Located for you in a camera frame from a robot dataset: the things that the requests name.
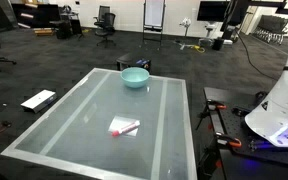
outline marker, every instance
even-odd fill
[[[119,129],[119,130],[113,131],[112,136],[116,137],[116,136],[119,136],[121,134],[131,132],[134,129],[138,128],[139,126],[140,126],[140,121],[135,121],[135,122],[121,128],[121,129]]]

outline computer monitor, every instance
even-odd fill
[[[229,1],[201,1],[198,11],[198,21],[224,21],[224,14]]]

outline white paper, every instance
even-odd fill
[[[131,118],[125,118],[125,117],[120,117],[120,116],[115,116],[108,131],[109,132],[113,132],[116,130],[119,130],[121,128],[124,128],[132,123],[134,123],[135,121],[139,121],[137,119],[131,119]],[[134,129],[131,132],[126,133],[125,135],[129,135],[129,136],[136,136],[137,134],[137,129]]]

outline whiteboard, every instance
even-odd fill
[[[144,25],[163,26],[164,3],[165,0],[146,0]]]

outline table frame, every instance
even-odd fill
[[[67,99],[68,96],[70,96],[79,86],[83,85],[87,80],[88,77],[91,76],[94,72],[98,71],[105,71],[109,74],[111,73],[121,73],[119,71],[114,70],[106,70],[106,69],[98,69],[94,68],[91,72],[89,72],[83,79],[81,79],[69,92],[67,92],[58,102],[56,102],[55,105],[53,105],[45,114],[43,114],[34,124],[32,124],[22,135],[20,135],[11,145],[9,145],[2,153],[2,156],[11,157],[15,159],[20,159],[23,161],[31,162],[34,164],[44,165],[47,167],[60,169],[88,177],[98,178],[98,179],[140,179],[138,177],[129,176],[125,174],[120,174],[116,172],[111,172],[99,168],[94,168],[90,166],[80,165],[73,162],[68,162],[52,157],[47,157],[41,154],[35,154],[23,150],[16,149],[15,147],[21,143],[39,124],[41,124],[45,119],[49,117],[49,115],[63,102]],[[191,123],[190,123],[190,117],[189,117],[189,108],[188,108],[188,101],[187,101],[187,91],[186,91],[186,83],[185,80],[182,79],[174,79],[174,78],[165,78],[165,77],[158,77],[158,76],[150,76],[151,78],[156,79],[162,79],[164,80],[163,84],[165,84],[165,80],[176,80],[182,82],[182,91],[183,91],[183,106],[184,106],[184,132],[185,132],[185,141],[186,141],[186,158],[187,158],[187,168],[188,168],[188,179],[197,179],[197,173],[196,173],[196,164],[195,164],[195,156],[193,151],[193,140],[192,140],[192,130],[191,130]],[[101,85],[101,82],[94,88],[99,89],[99,85]],[[155,152],[160,151],[162,148],[162,144],[160,144],[160,147],[157,147],[155,145],[154,150],[154,156]],[[159,179],[159,173],[153,173],[154,163],[160,166],[160,158],[154,158],[153,165],[152,165],[152,176],[151,179]]]

